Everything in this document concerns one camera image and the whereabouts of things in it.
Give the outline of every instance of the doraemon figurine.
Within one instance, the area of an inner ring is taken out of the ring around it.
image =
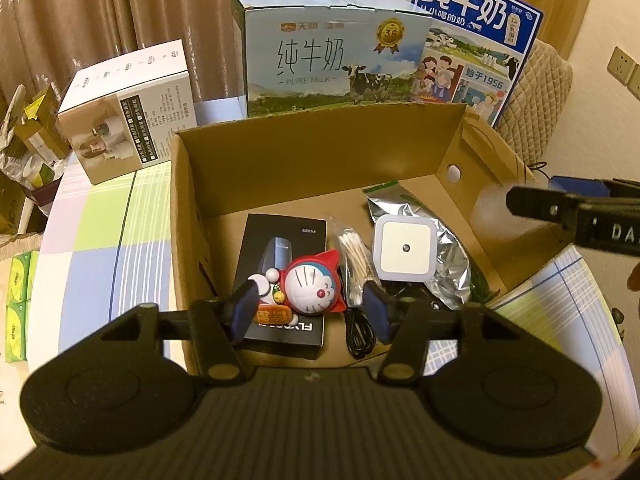
[[[345,311],[337,268],[338,251],[331,250],[297,258],[283,271],[271,268],[264,275],[249,276],[257,283],[260,294],[254,320],[262,324],[295,326],[297,314],[314,316]]]

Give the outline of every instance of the silver foil bag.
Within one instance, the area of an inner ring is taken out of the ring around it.
[[[374,222],[382,215],[430,218],[438,230],[438,261],[433,278],[424,282],[449,308],[458,309],[471,298],[472,262],[455,234],[430,209],[397,182],[365,189]]]

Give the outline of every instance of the green tissue package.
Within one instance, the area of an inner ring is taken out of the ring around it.
[[[11,262],[6,294],[4,357],[15,363],[27,359],[27,322],[38,251],[18,254]]]

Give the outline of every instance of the cow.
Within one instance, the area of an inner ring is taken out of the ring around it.
[[[513,78],[516,77],[518,67],[520,66],[520,61],[517,58],[511,56],[504,62],[504,65],[509,69],[509,79],[513,81]]]
[[[349,96],[353,104],[359,104],[367,91],[374,95],[377,103],[383,103],[388,95],[391,74],[362,72],[364,69],[366,65],[359,64],[342,67],[342,70],[349,75]]]

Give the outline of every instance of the power outlet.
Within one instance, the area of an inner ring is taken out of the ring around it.
[[[640,99],[640,65],[636,65],[636,69],[632,73],[631,79],[629,79],[626,87],[637,99]]]
[[[626,85],[631,79],[631,75],[636,68],[636,62],[631,59],[629,54],[626,54],[618,47],[613,49],[611,59],[607,65],[609,73],[618,79],[623,85]]]

